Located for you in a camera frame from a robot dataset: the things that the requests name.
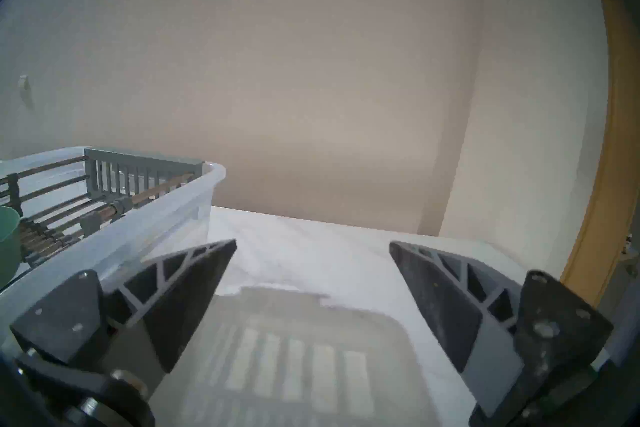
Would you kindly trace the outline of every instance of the black plastic bracket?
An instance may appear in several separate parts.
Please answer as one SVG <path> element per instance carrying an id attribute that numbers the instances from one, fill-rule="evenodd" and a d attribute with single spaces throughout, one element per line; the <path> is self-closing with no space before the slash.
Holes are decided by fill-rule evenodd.
<path id="1" fill-rule="evenodd" d="M 18 185 L 18 174 L 7 174 L 7 187 L 9 190 L 9 206 L 13 208 L 18 214 L 23 216 L 23 208 L 20 202 L 20 186 Z"/>
<path id="2" fill-rule="evenodd" d="M 540 420 L 593 381 L 611 323 L 549 274 L 522 286 L 475 259 L 393 242 L 426 323 L 477 401 L 469 425 Z"/>

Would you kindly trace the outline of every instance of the green cup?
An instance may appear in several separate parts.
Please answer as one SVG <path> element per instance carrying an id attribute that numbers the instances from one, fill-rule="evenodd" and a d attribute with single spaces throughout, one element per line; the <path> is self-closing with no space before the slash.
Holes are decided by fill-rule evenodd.
<path id="1" fill-rule="evenodd" d="M 0 287 L 14 278 L 20 265 L 19 223 L 17 211 L 0 206 Z"/>

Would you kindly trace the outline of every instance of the metal rod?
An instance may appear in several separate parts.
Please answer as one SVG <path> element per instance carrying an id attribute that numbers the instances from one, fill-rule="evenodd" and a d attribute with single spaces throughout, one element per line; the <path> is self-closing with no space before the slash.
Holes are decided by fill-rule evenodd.
<path id="1" fill-rule="evenodd" d="M 65 243 L 63 243 L 62 241 L 58 241 L 56 242 L 56 244 L 52 244 L 51 246 L 47 246 L 45 249 L 43 249 L 40 252 L 40 256 L 44 257 L 50 255 L 60 250 L 60 248 L 64 248 L 65 246 L 67 246 Z"/>
<path id="2" fill-rule="evenodd" d="M 79 216 L 77 216 L 77 217 L 75 217 L 75 218 L 72 218 L 72 219 L 71 219 L 71 220 L 69 220 L 68 222 L 65 222 L 64 224 L 61 224 L 61 225 L 59 225 L 59 226 L 55 227 L 55 229 L 56 229 L 58 232 L 63 232 L 64 230 L 68 229 L 68 228 L 69 228 L 69 227 L 71 227 L 72 225 L 75 225 L 75 224 L 77 224 L 78 222 L 80 222 L 80 219 L 81 219 L 82 217 L 84 217 L 85 215 L 92 214 L 92 213 L 94 213 L 94 212 L 97 212 L 97 211 L 99 211 L 99 210 L 102 210 L 103 208 L 104 208 L 104 205 L 100 205 L 99 207 L 94 208 L 93 210 L 88 211 L 87 213 L 84 213 L 84 214 L 79 215 Z"/>
<path id="3" fill-rule="evenodd" d="M 62 203 L 58 203 L 57 205 L 53 205 L 51 208 L 47 208 L 46 210 L 43 210 L 41 212 L 38 212 L 34 215 L 31 215 L 29 217 L 30 220 L 35 220 L 37 218 L 40 217 L 44 217 L 45 215 L 49 215 L 50 213 L 53 213 L 56 210 L 60 210 L 62 207 L 66 207 L 67 205 L 70 205 L 72 203 L 78 202 L 80 200 L 83 200 L 85 198 L 89 197 L 89 193 L 80 195 L 80 196 L 76 196 L 75 198 L 71 198 L 70 200 L 67 201 L 63 201 Z"/>
<path id="4" fill-rule="evenodd" d="M 48 246 L 51 246 L 52 244 L 55 243 L 60 243 L 61 241 L 57 240 L 57 239 L 52 239 L 50 237 L 45 237 L 37 242 L 32 242 L 29 244 L 25 245 L 25 248 L 27 248 L 28 250 L 34 251 L 34 252 L 40 252 L 40 250 L 43 250 L 44 248 L 47 248 Z"/>
<path id="5" fill-rule="evenodd" d="M 85 201 L 84 203 L 81 203 L 81 204 L 76 205 L 76 206 L 74 206 L 74 207 L 72 207 L 72 208 L 69 208 L 68 210 L 63 211 L 63 212 L 59 213 L 58 215 L 54 215 L 54 216 L 53 216 L 53 217 L 51 217 L 51 218 L 47 218 L 47 219 L 43 220 L 43 221 L 42 221 L 42 223 L 43 223 L 44 225 L 52 224 L 52 223 L 54 223 L 54 222 L 56 222 L 56 221 L 60 220 L 61 218 L 64 218 L 64 217 L 66 217 L 67 215 L 71 215 L 72 213 L 75 213 L 75 212 L 77 212 L 77 211 L 80 211 L 80 210 L 82 210 L 82 209 L 85 209 L 85 208 L 87 208 L 87 206 L 89 206 L 89 205 L 91 205 L 91 204 L 95 203 L 96 201 L 100 201 L 100 200 L 102 200 L 102 199 L 103 199 L 103 197 L 100 197 L 100 198 L 94 198 L 94 199 L 92 199 L 92 200 Z"/>
<path id="6" fill-rule="evenodd" d="M 29 250 L 32 251 L 36 251 L 34 250 L 34 248 L 36 246 L 40 246 L 41 244 L 45 243 L 45 242 L 49 242 L 52 239 L 50 237 L 46 237 L 44 235 L 38 236 L 38 237 L 34 237 L 33 239 L 30 239 L 29 241 L 27 241 L 26 243 L 23 244 L 23 246 Z"/>
<path id="7" fill-rule="evenodd" d="M 175 184 L 179 184 L 180 182 L 182 182 L 183 180 L 188 180 L 193 174 L 192 173 L 185 173 L 183 175 L 179 175 L 176 176 L 166 182 L 163 182 L 162 184 L 159 184 L 158 186 L 155 186 L 151 189 L 148 189 L 146 191 L 143 191 L 142 193 L 140 193 L 139 195 L 135 195 L 131 197 L 131 202 L 133 203 L 133 206 L 143 202 L 144 200 L 146 200 L 149 196 L 153 196 L 158 194 L 160 191 L 163 191 L 165 189 L 170 188 L 171 186 L 174 186 Z M 101 211 L 100 211 L 100 217 L 102 218 L 102 221 L 105 222 L 107 220 L 109 220 L 111 217 L 113 217 L 116 214 L 116 209 L 113 206 L 107 206 L 104 207 Z"/>
<path id="8" fill-rule="evenodd" d="M 62 167 L 64 165 L 69 165 L 71 163 L 81 162 L 81 161 L 87 160 L 87 158 L 89 157 L 83 155 L 81 157 L 69 158 L 67 160 L 47 163 L 46 165 L 30 168 L 28 170 L 23 170 L 22 172 L 18 172 L 18 179 L 22 179 L 23 177 L 29 177 L 30 175 L 33 175 L 38 172 L 44 172 L 45 170 L 51 170 L 52 168 Z M 0 179 L 0 184 L 6 184 L 7 182 L 8 182 L 8 179 L 6 177 L 3 177 L 2 179 Z"/>
<path id="9" fill-rule="evenodd" d="M 69 186 L 69 185 L 75 184 L 77 182 L 81 182 L 81 181 L 86 180 L 88 178 L 89 178 L 88 175 L 81 175 L 80 177 L 74 177 L 73 179 L 63 180 L 62 182 L 59 182 L 57 184 L 52 184 L 51 186 L 47 186 L 46 188 L 42 188 L 42 189 L 38 189 L 37 191 L 33 191 L 32 193 L 29 193 L 28 195 L 21 196 L 20 197 L 20 201 L 21 202 L 25 202 L 25 201 L 28 201 L 28 200 L 32 200 L 34 198 L 37 198 L 38 196 L 44 195 L 46 193 L 50 193 L 51 191 L 55 191 L 56 189 L 64 188 L 65 186 Z"/>

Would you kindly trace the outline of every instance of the screw head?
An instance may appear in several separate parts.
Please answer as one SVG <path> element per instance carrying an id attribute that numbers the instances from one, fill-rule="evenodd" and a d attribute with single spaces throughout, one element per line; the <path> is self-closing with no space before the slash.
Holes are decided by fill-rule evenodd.
<path id="1" fill-rule="evenodd" d="M 539 320 L 533 324 L 533 330 L 543 339 L 551 339 L 560 333 L 560 328 L 556 322 L 549 320 Z"/>

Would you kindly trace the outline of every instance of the copper rod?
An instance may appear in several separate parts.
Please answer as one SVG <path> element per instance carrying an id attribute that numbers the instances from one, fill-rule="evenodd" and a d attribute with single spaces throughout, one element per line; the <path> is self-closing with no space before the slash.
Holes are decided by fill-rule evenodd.
<path id="1" fill-rule="evenodd" d="M 45 170 L 51 170 L 52 168 L 62 167 L 64 165 L 69 165 L 71 163 L 81 162 L 81 161 L 87 160 L 88 158 L 89 157 L 83 155 L 81 157 L 69 158 L 67 160 L 47 163 L 46 165 L 41 165 L 39 167 L 23 170 L 22 172 L 18 172 L 18 179 L 22 179 L 23 177 L 29 177 L 30 175 L 33 175 L 38 172 L 44 172 Z M 8 182 L 8 179 L 6 177 L 3 177 L 2 179 L 0 179 L 0 184 L 6 184 L 7 182 Z"/>
<path id="2" fill-rule="evenodd" d="M 75 184 L 77 182 L 81 182 L 82 180 L 85 179 L 89 179 L 88 175 L 81 175 L 80 177 L 74 177 L 73 179 L 69 179 L 69 180 L 63 180 L 62 182 L 59 182 L 57 184 L 52 184 L 51 186 L 47 186 L 46 188 L 42 188 L 42 189 L 38 189 L 37 191 L 33 191 L 32 193 L 29 193 L 28 195 L 24 195 L 21 196 L 20 202 L 25 202 L 28 200 L 32 200 L 34 198 L 37 198 L 38 196 L 44 195 L 46 193 L 50 193 L 51 191 L 55 191 L 56 189 L 60 189 L 60 188 L 64 188 L 65 186 L 69 186 L 71 184 Z"/>
<path id="3" fill-rule="evenodd" d="M 142 191 L 142 193 L 140 193 L 139 195 L 132 196 L 131 202 L 133 203 L 133 206 L 135 206 L 143 202 L 144 200 L 148 199 L 150 196 L 158 195 L 160 191 L 169 189 L 171 188 L 171 186 L 175 186 L 176 184 L 180 184 L 181 182 L 187 182 L 191 178 L 191 176 L 193 176 L 192 173 L 185 173 L 183 175 L 179 175 L 178 177 L 172 177 L 171 179 L 169 179 L 166 182 L 163 182 L 162 184 L 159 184 L 146 191 Z M 115 207 L 107 206 L 100 211 L 100 217 L 102 218 L 103 222 L 106 222 L 111 217 L 113 217 L 116 213 L 117 212 Z"/>
<path id="4" fill-rule="evenodd" d="M 75 213 L 77 211 L 80 211 L 80 210 L 83 210 L 83 209 L 87 208 L 87 206 L 89 206 L 91 204 L 94 204 L 96 201 L 99 201 L 101 199 L 102 198 L 94 198 L 92 200 L 85 201 L 84 203 L 81 203 L 79 205 L 76 205 L 74 207 L 69 208 L 68 210 L 60 212 L 59 214 L 54 215 L 53 217 L 45 219 L 41 223 L 43 223 L 44 225 L 52 224 L 54 222 L 57 222 L 60 219 L 63 219 L 64 217 L 66 217 L 68 215 L 71 215 L 72 213 Z"/>
<path id="5" fill-rule="evenodd" d="M 75 198 L 71 198 L 70 200 L 63 201 L 62 203 L 58 203 L 57 205 L 53 205 L 50 208 L 47 208 L 47 209 L 45 209 L 45 210 L 43 210 L 41 212 L 38 212 L 38 213 L 36 213 L 34 215 L 31 215 L 29 217 L 29 219 L 30 220 L 35 220 L 37 218 L 44 217 L 45 215 L 49 215 L 50 213 L 53 213 L 56 210 L 60 210 L 62 207 L 66 207 L 67 205 L 73 204 L 75 202 L 78 202 L 78 201 L 83 200 L 83 199 L 88 198 L 88 197 L 89 197 L 89 193 L 85 193 L 83 195 L 76 196 Z"/>

